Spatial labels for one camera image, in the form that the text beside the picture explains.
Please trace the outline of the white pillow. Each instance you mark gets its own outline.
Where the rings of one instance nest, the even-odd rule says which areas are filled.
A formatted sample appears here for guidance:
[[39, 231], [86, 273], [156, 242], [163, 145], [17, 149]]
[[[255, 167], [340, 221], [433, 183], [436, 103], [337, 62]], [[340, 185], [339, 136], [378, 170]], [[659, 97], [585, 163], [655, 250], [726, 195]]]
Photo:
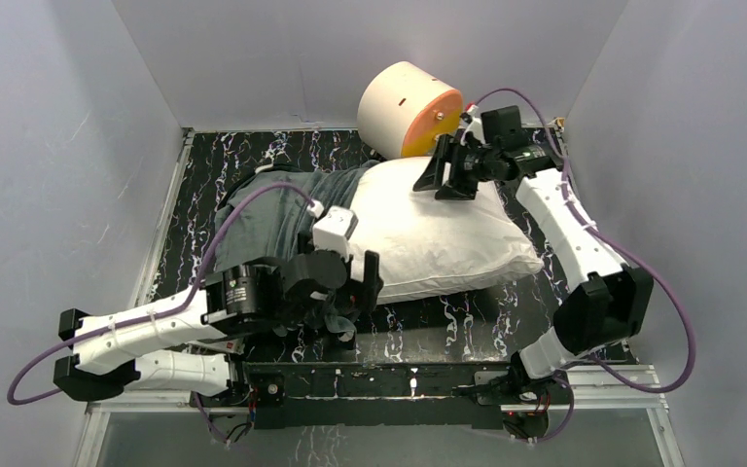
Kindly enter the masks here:
[[381, 162], [359, 179], [350, 208], [351, 276], [364, 275], [364, 255], [379, 256], [381, 305], [502, 285], [541, 271], [531, 240], [507, 215], [493, 182], [473, 200], [437, 200], [413, 184], [429, 158]]

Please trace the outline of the grey plush pillowcase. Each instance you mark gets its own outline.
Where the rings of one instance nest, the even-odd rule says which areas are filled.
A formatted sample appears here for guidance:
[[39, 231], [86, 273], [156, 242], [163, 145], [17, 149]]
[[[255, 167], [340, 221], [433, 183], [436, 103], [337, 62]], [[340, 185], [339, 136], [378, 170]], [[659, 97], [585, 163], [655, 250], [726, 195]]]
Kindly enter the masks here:
[[[279, 268], [316, 250], [311, 235], [315, 220], [306, 212], [308, 203], [318, 200], [326, 208], [349, 208], [359, 179], [373, 166], [365, 162], [325, 172], [274, 164], [248, 173], [230, 188], [216, 209], [219, 242], [206, 278], [214, 286], [210, 297], [215, 307], [228, 315], [223, 321], [227, 335], [273, 332], [285, 337], [300, 326], [309, 327], [285, 327], [280, 322]], [[348, 342], [356, 332], [330, 334]]]

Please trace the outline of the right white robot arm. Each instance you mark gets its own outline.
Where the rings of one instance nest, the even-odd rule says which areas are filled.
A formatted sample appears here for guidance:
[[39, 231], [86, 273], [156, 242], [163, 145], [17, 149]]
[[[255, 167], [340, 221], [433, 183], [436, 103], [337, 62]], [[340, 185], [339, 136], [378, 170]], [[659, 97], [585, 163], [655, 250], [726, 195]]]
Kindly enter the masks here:
[[522, 403], [535, 402], [548, 377], [591, 351], [632, 337], [641, 329], [654, 286], [590, 233], [569, 209], [572, 192], [557, 155], [529, 141], [515, 106], [481, 112], [470, 104], [463, 126], [439, 137], [413, 190], [438, 200], [473, 200], [481, 182], [516, 183], [516, 200], [549, 241], [570, 294], [549, 329], [512, 357], [509, 388]]

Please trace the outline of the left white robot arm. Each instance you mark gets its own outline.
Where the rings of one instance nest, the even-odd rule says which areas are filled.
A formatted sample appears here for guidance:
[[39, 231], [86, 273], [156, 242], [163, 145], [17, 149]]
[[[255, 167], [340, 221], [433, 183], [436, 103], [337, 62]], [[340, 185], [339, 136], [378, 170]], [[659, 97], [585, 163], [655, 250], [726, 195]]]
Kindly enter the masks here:
[[383, 286], [380, 257], [351, 259], [313, 250], [284, 260], [260, 257], [209, 274], [200, 287], [106, 316], [71, 308], [60, 315], [59, 336], [71, 353], [54, 363], [53, 384], [75, 401], [111, 399], [128, 389], [177, 389], [247, 400], [251, 378], [223, 354], [189, 355], [192, 341], [231, 341], [309, 327], [351, 341], [358, 317], [372, 311]]

